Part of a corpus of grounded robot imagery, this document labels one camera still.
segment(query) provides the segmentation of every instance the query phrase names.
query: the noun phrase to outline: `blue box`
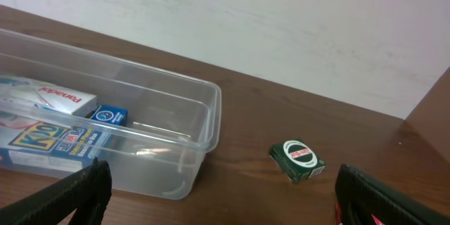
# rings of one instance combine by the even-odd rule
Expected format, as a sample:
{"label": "blue box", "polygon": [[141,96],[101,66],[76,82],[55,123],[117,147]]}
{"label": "blue box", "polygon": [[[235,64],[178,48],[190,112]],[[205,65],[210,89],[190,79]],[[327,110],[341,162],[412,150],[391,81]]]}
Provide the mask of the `blue box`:
{"label": "blue box", "polygon": [[77,172],[110,141],[110,134],[101,131],[1,115],[9,119],[0,121],[0,163]]}
{"label": "blue box", "polygon": [[128,110],[110,105],[100,105],[90,119],[100,122],[125,126],[127,124]]}

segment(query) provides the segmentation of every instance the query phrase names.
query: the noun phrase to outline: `clear plastic container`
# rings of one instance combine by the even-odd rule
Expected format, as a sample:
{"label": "clear plastic container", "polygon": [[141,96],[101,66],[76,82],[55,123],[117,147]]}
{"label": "clear plastic container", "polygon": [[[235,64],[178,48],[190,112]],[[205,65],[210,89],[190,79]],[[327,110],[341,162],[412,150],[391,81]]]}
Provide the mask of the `clear plastic container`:
{"label": "clear plastic container", "polygon": [[[110,165],[115,189],[184,198],[205,154],[217,145],[221,91],[211,82],[7,30],[0,30],[0,72],[95,94],[100,104],[129,111],[127,127],[118,127],[0,101],[6,113],[109,133],[113,144],[99,154]],[[13,163],[0,167],[58,178],[71,173]]]}

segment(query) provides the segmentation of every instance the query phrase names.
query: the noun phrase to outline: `wooden table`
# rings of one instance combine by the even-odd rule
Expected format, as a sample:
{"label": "wooden table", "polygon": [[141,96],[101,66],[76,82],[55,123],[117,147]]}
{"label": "wooden table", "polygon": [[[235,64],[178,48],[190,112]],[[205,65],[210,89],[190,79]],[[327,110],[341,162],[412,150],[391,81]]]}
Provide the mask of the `wooden table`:
{"label": "wooden table", "polygon": [[[183,200],[113,191],[104,224],[334,224],[349,163],[450,215],[450,166],[403,120],[0,6],[0,27],[198,77],[223,91],[219,145]],[[292,185],[267,155],[302,137],[328,164]],[[55,182],[0,170],[0,207]]]}

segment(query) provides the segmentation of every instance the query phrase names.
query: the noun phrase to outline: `white label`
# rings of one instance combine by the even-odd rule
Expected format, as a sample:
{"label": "white label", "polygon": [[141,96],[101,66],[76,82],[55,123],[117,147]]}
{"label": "white label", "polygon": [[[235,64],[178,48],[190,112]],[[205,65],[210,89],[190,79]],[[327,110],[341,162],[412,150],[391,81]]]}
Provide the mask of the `white label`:
{"label": "white label", "polygon": [[[289,153],[289,148],[291,146],[301,146],[303,147],[305,150],[300,151],[300,152],[293,152],[293,153]],[[308,148],[308,146],[306,146],[304,143],[296,141],[296,140],[292,140],[292,141],[286,141],[283,144],[283,149],[284,149],[284,153],[288,156],[288,158],[293,161],[295,164],[300,165],[302,167],[306,167],[306,168],[312,168],[314,166],[317,165],[317,157],[316,154],[314,154],[314,152],[312,152],[312,150],[310,148]],[[295,158],[298,158],[299,156],[303,156],[303,155],[308,155],[311,154],[312,158],[311,161],[308,162],[300,162],[297,161]]]}
{"label": "white label", "polygon": [[9,157],[17,165],[27,165],[46,169],[58,169],[65,172],[78,172],[83,169],[81,161],[74,161],[59,157],[49,157],[20,151],[9,151]]}

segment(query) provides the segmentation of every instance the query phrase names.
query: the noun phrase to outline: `green box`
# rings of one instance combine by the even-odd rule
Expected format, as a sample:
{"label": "green box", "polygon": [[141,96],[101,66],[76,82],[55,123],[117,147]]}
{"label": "green box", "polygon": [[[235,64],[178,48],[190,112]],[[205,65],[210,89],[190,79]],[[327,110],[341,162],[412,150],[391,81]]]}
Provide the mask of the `green box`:
{"label": "green box", "polygon": [[272,145],[269,155],[294,184],[320,174],[326,166],[300,138]]}

